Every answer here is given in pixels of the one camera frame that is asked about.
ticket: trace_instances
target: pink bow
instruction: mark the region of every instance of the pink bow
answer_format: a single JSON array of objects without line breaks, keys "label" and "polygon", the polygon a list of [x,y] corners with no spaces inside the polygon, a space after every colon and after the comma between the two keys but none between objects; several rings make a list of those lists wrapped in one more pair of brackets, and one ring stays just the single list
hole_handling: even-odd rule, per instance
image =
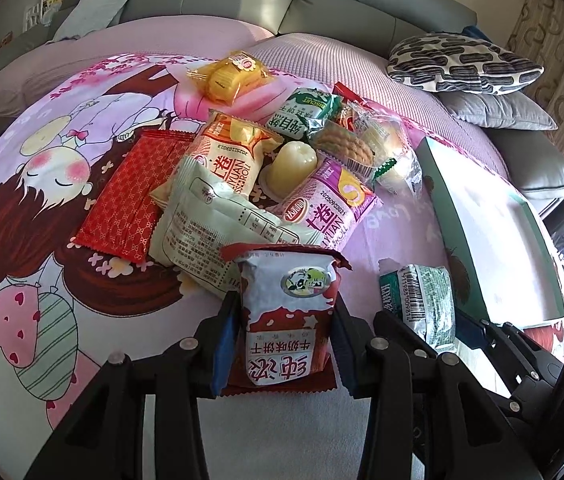
[{"label": "pink bow", "polygon": [[79,132],[78,130],[69,130],[69,133],[66,134],[66,137],[77,137],[79,140],[84,140],[88,135],[88,130],[84,130],[82,132]]}]

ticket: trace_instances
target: cartoon girl's hair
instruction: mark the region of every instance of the cartoon girl's hair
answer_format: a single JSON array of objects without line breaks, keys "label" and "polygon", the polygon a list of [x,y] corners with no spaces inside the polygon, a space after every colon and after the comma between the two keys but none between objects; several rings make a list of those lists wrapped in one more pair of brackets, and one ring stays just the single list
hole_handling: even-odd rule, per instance
[{"label": "cartoon girl's hair", "polygon": [[[177,272],[158,264],[144,272],[134,268],[128,276],[109,278],[95,271],[88,259],[93,251],[75,248],[70,240],[86,219],[87,200],[100,195],[110,177],[137,141],[133,136],[113,142],[111,149],[91,168],[88,196],[42,209],[44,192],[20,186],[20,174],[0,184],[0,282],[7,276],[26,278],[35,274],[54,252],[64,266],[64,283],[85,306],[113,316],[133,316],[159,310],[182,298]],[[102,161],[113,168],[102,174]],[[150,285],[147,279],[152,278]]]}]

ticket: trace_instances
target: green package with barcode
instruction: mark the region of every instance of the green package with barcode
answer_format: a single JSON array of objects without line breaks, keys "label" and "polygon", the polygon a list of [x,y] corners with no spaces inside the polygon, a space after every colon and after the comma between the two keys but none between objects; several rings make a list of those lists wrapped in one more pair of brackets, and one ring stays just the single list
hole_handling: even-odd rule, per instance
[{"label": "green package with barcode", "polygon": [[398,316],[437,352],[454,348],[455,307],[444,267],[409,265],[380,276],[382,308]]}]

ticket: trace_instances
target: open box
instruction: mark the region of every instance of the open box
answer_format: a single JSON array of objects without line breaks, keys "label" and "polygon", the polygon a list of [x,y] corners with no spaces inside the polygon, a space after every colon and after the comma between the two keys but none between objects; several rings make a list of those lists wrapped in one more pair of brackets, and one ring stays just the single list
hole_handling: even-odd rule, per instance
[{"label": "open box", "polygon": [[425,137],[416,150],[440,224],[456,307],[518,328],[564,317],[564,272],[541,219],[500,176]]}]

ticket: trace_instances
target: white snack package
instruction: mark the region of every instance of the white snack package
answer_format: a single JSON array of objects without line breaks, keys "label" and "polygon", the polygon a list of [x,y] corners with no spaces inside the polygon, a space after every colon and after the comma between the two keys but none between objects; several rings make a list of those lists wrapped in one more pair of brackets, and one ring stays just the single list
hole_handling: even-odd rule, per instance
[{"label": "white snack package", "polygon": [[151,237],[149,256],[177,265],[223,298],[239,290],[239,270],[220,249],[237,242],[319,245],[322,233],[286,222],[252,205],[225,181],[185,155],[177,166],[169,203]]}]

